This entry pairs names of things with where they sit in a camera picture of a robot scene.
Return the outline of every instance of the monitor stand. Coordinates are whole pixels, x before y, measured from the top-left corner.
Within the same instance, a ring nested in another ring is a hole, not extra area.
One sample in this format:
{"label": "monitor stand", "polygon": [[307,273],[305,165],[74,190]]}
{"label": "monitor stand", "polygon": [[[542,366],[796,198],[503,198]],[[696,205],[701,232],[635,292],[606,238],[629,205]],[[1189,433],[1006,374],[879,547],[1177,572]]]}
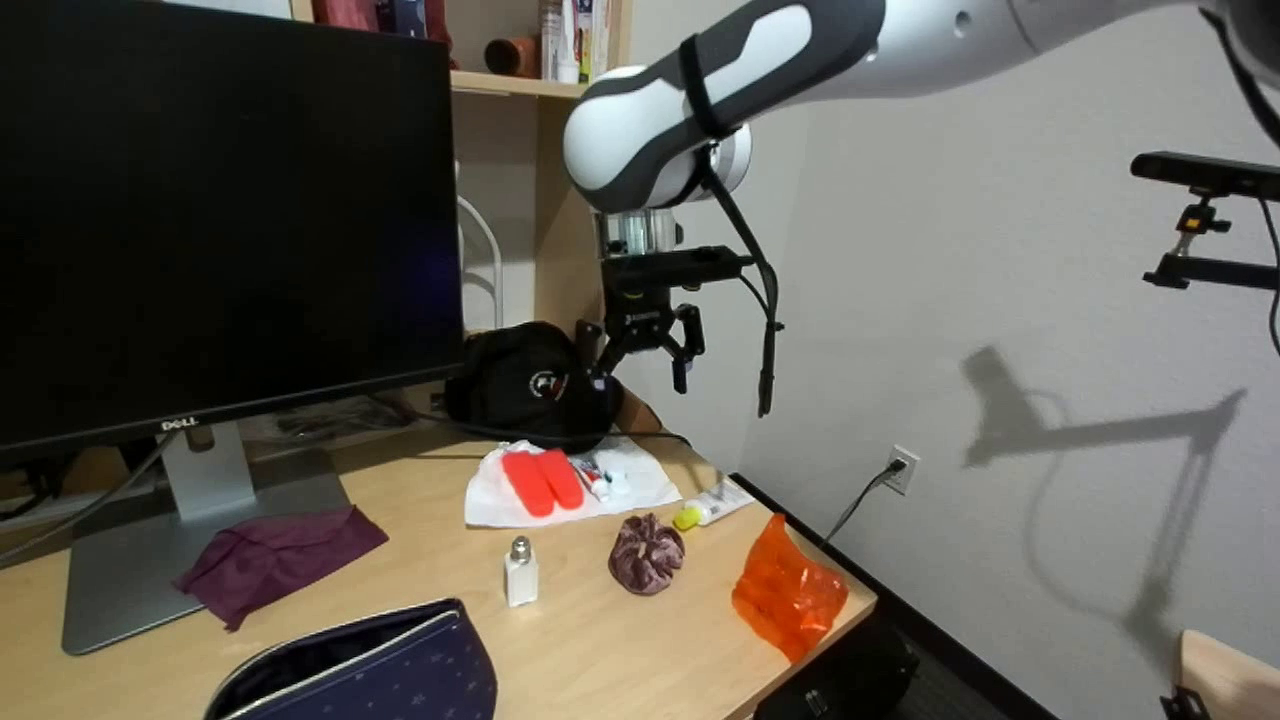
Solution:
{"label": "monitor stand", "polygon": [[202,546],[256,516],[348,507],[326,454],[249,464],[236,425],[181,433],[164,446],[173,496],[105,505],[74,527],[65,611],[65,651],[86,656],[199,611],[177,591]]}

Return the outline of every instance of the orange bag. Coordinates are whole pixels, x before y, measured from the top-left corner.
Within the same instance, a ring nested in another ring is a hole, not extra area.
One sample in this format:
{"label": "orange bag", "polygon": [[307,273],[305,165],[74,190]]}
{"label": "orange bag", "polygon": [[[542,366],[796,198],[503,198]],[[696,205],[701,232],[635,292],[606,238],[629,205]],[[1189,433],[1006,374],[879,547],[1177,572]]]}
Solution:
{"label": "orange bag", "polygon": [[818,568],[775,511],[752,546],[732,609],[791,664],[802,661],[836,626],[849,587],[845,575]]}

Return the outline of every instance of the shelf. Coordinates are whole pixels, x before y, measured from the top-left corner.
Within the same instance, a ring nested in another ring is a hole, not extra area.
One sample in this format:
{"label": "shelf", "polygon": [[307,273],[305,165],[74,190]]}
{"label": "shelf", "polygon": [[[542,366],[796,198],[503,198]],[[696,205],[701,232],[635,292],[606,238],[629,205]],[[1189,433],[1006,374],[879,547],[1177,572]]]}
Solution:
{"label": "shelf", "polygon": [[580,83],[542,83],[528,76],[453,73],[460,96],[531,96],[531,102],[580,102]]}

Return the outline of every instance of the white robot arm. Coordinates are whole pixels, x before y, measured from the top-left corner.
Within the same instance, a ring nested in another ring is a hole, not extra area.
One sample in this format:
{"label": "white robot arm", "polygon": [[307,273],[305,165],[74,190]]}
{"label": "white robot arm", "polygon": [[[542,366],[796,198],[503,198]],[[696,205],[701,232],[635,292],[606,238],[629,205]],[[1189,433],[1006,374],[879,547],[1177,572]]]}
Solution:
{"label": "white robot arm", "polygon": [[[563,165],[601,214],[605,352],[666,347],[674,393],[702,352],[701,312],[673,308],[673,289],[759,273],[768,316],[759,418],[773,405],[775,273],[736,214],[752,162],[749,122],[787,102],[920,96],[955,88],[1096,33],[1121,16],[1192,0],[749,0],[648,67],[597,81],[563,123]],[[1280,146],[1280,122],[1255,83],[1280,83],[1280,0],[1199,0],[1235,81]],[[659,252],[648,216],[712,191],[749,245]]]}

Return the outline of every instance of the purple cloth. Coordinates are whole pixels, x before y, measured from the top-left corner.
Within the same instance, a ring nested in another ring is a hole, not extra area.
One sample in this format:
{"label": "purple cloth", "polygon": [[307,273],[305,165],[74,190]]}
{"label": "purple cloth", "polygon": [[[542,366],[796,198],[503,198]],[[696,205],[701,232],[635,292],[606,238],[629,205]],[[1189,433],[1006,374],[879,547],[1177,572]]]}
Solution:
{"label": "purple cloth", "polygon": [[217,532],[177,587],[236,633],[249,611],[317,584],[385,540],[386,532],[360,507],[249,522]]}

